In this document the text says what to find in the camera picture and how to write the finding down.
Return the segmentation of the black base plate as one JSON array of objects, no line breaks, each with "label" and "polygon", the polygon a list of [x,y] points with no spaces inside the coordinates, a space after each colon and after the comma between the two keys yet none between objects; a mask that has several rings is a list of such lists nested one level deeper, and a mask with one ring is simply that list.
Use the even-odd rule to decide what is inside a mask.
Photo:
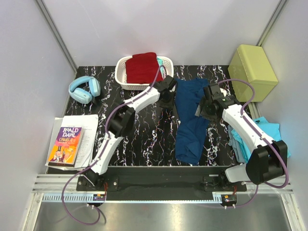
[{"label": "black base plate", "polygon": [[109,192],[119,192],[126,188],[170,189],[195,188],[206,192],[237,190],[247,191],[243,181],[227,183],[223,176],[224,166],[214,167],[108,167],[96,176],[90,172],[86,176],[94,178],[91,184],[85,176],[77,180],[77,191],[100,191],[107,186]]}]

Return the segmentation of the light blue headphones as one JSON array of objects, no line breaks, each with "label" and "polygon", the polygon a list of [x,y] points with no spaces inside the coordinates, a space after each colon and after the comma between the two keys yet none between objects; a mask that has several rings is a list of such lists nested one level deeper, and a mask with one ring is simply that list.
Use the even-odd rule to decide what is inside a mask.
[{"label": "light blue headphones", "polygon": [[[79,86],[88,83],[90,91],[86,91]],[[82,76],[75,79],[68,88],[71,98],[81,104],[89,104],[94,98],[100,96],[101,85],[100,82],[90,76]]]}]

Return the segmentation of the folded red t shirt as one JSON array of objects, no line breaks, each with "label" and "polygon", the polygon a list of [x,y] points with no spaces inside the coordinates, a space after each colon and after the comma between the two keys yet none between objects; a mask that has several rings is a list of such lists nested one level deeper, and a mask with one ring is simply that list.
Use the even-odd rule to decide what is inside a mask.
[{"label": "folded red t shirt", "polygon": [[153,82],[158,63],[155,52],[135,54],[125,62],[127,83],[150,84]]}]

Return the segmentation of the folded teal t shirt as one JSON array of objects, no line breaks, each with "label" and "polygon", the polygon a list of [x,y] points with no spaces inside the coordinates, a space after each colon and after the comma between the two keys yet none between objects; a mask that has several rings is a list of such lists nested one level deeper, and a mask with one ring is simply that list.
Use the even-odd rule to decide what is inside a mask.
[{"label": "folded teal t shirt", "polygon": [[166,71],[166,68],[165,66],[163,65],[163,60],[160,59],[160,58],[156,58],[157,60],[157,63],[158,63],[158,69],[157,69],[157,72],[156,72],[156,75],[155,75],[155,80],[156,81],[161,81],[161,80],[164,80],[165,77],[167,76],[167,71]]}]

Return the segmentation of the navy blue t shirt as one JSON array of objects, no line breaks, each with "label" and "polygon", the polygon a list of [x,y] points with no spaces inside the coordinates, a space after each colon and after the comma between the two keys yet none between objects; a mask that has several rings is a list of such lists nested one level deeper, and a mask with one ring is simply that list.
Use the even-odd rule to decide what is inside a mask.
[{"label": "navy blue t shirt", "polygon": [[207,79],[177,79],[175,107],[180,120],[176,134],[175,157],[181,162],[197,165],[202,155],[209,121],[195,115]]}]

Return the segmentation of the white plastic basket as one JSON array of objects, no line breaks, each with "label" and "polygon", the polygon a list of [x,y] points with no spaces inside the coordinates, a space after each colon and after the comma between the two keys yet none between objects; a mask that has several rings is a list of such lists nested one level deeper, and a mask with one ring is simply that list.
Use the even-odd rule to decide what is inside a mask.
[{"label": "white plastic basket", "polygon": [[115,81],[124,90],[144,90],[156,80],[173,76],[174,67],[171,59],[164,56],[142,54],[121,58],[115,67]]}]

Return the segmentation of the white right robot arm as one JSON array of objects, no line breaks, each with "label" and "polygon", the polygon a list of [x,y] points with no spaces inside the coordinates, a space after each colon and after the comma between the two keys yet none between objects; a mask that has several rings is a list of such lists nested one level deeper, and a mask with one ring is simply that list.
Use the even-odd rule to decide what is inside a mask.
[{"label": "white right robot arm", "polygon": [[289,182],[287,170],[287,145],[267,135],[244,111],[244,107],[232,95],[222,93],[218,84],[204,88],[196,113],[211,122],[224,120],[243,139],[251,156],[246,164],[229,167],[218,179],[222,190],[231,190],[236,182],[249,181],[255,185],[268,184],[270,180],[285,176],[285,187]]}]

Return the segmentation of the Roald Dahl book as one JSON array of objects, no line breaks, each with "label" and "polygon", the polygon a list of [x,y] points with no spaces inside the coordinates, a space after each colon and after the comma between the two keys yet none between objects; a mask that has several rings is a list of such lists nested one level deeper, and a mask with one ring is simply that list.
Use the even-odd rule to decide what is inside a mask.
[{"label": "Roald Dahl book", "polygon": [[60,127],[47,166],[74,167],[83,132],[82,127]]}]

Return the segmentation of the grey-blue t shirt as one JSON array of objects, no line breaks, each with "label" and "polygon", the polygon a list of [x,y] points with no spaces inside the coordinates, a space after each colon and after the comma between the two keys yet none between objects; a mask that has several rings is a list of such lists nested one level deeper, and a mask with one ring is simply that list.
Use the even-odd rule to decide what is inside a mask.
[{"label": "grey-blue t shirt", "polygon": [[243,139],[230,125],[228,125],[228,134],[230,138],[228,145],[233,148],[237,162],[248,163],[251,153]]}]

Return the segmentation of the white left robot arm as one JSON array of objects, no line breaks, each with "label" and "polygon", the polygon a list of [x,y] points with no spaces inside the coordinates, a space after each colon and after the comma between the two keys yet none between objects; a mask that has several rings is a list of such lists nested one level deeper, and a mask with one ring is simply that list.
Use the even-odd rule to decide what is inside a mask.
[{"label": "white left robot arm", "polygon": [[119,143],[134,127],[135,115],[147,106],[158,103],[162,108],[174,106],[176,80],[166,76],[164,80],[150,84],[136,96],[120,102],[109,114],[105,123],[105,136],[90,166],[83,172],[87,185],[97,191],[103,187],[101,177],[107,169]]}]

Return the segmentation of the cyan t shirt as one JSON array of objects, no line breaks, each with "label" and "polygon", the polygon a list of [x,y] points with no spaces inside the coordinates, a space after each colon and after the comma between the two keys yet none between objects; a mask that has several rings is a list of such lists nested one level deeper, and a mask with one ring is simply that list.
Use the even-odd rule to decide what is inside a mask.
[{"label": "cyan t shirt", "polygon": [[259,117],[254,119],[253,121],[258,125],[259,128],[261,128],[267,135],[271,136],[275,141],[281,140],[281,134],[279,130],[280,124],[269,123],[265,117]]}]

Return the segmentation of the yellow-green box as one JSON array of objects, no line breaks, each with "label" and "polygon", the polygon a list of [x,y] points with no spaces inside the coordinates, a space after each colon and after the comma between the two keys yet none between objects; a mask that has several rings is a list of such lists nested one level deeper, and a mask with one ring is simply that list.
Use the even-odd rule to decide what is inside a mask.
[{"label": "yellow-green box", "polygon": [[270,62],[260,46],[240,45],[228,67],[230,78],[244,80],[254,88],[253,102],[262,102],[278,84]]}]

